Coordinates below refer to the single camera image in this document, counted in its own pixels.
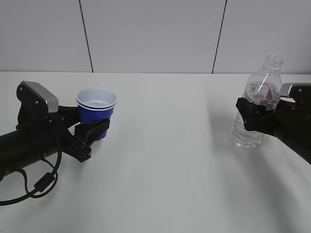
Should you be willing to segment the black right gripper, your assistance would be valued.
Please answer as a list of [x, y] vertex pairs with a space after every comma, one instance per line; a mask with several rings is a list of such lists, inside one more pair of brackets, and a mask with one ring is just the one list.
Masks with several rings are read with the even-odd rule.
[[249, 132], [274, 136], [292, 150], [311, 149], [311, 103], [281, 100], [275, 110], [238, 98], [236, 107]]

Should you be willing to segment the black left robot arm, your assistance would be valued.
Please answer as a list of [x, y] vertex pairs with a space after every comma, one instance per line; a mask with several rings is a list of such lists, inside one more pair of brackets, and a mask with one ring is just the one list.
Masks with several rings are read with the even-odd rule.
[[0, 177], [24, 168], [58, 150], [79, 162], [91, 157], [91, 145], [109, 129], [104, 118], [82, 123], [77, 107], [59, 106], [56, 113], [37, 116], [21, 107], [16, 130], [0, 137]]

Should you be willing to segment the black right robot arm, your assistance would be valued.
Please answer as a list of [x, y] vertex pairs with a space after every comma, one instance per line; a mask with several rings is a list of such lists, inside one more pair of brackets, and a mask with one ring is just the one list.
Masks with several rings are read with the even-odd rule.
[[279, 139], [306, 162], [311, 162], [311, 110], [294, 102], [280, 100], [276, 109], [238, 98], [236, 107], [247, 131]]

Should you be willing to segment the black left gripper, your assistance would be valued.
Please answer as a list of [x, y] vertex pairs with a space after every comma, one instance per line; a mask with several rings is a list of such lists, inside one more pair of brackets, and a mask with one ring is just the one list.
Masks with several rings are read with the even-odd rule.
[[31, 120], [20, 107], [17, 119], [17, 131], [40, 157], [49, 156], [60, 150], [79, 162], [84, 162], [91, 157], [89, 147], [110, 126], [110, 120], [107, 118], [92, 123], [81, 123], [75, 126], [72, 135], [69, 128], [81, 120], [78, 107], [61, 105], [58, 106], [57, 113], [35, 120]]

